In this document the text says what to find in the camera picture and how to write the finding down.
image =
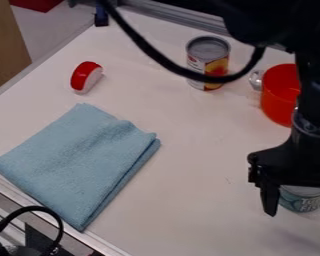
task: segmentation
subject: can label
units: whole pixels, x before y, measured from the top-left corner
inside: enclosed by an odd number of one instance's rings
[[[280,194],[280,205],[294,212],[311,212],[320,207],[320,194],[311,197],[299,196],[284,188],[280,188]]]
[[[201,74],[212,75],[212,76],[226,75],[228,73],[228,62],[229,62],[228,56],[218,60],[211,61],[211,62],[201,61],[189,54],[187,56],[187,67],[189,69]],[[199,90],[204,90],[204,91],[215,90],[222,86],[222,84],[208,84],[208,83],[199,82],[191,79],[188,79],[188,83],[194,88]]]

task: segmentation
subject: black cable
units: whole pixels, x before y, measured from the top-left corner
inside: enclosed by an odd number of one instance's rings
[[[242,76],[246,75],[262,58],[265,47],[256,47],[251,56],[248,64],[238,73],[227,76],[208,76],[189,70],[175,64],[168,59],[157,49],[155,49],[150,43],[148,43],[138,32],[136,32],[115,10],[115,7],[109,2],[109,0],[98,0],[99,3],[105,8],[108,14],[116,21],[116,23],[122,28],[122,30],[133,40],[133,42],[150,58],[155,60],[165,69],[189,79],[201,81],[205,83],[228,83],[235,81]]]
[[[26,212],[45,212],[50,214],[53,218],[56,219],[57,223],[58,223],[58,235],[57,238],[52,242],[52,244],[46,249],[45,252],[43,252],[40,256],[49,256],[59,245],[63,234],[64,234],[64,225],[62,220],[60,219],[60,217],[58,216],[58,214],[56,214],[54,211],[52,211],[51,209],[42,207],[42,206],[27,206],[27,207],[23,207],[15,212],[12,212],[11,214],[9,214],[6,218],[2,219],[0,221],[0,232],[2,232],[7,226],[8,224],[15,219],[16,217],[20,216],[23,213]]]

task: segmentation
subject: red and white object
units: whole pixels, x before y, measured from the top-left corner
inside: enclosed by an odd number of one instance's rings
[[[73,72],[71,87],[79,94],[85,94],[98,82],[103,75],[103,68],[95,62],[85,61]]]

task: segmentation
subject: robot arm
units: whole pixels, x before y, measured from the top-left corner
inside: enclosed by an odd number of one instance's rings
[[[99,0],[135,44],[164,68],[178,75],[209,83],[226,83],[247,74],[261,59],[266,46],[283,45],[295,53],[301,81],[298,108],[291,136],[276,148],[248,156],[249,182],[261,189],[264,211],[274,216],[281,185],[320,187],[320,0],[203,0],[218,6],[230,34],[255,47],[251,60],[240,72],[224,77],[206,76],[173,63],[114,9]]]

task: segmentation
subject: light blue towel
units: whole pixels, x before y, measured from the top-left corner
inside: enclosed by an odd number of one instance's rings
[[[87,104],[0,157],[0,174],[83,231],[158,150],[154,133]]]

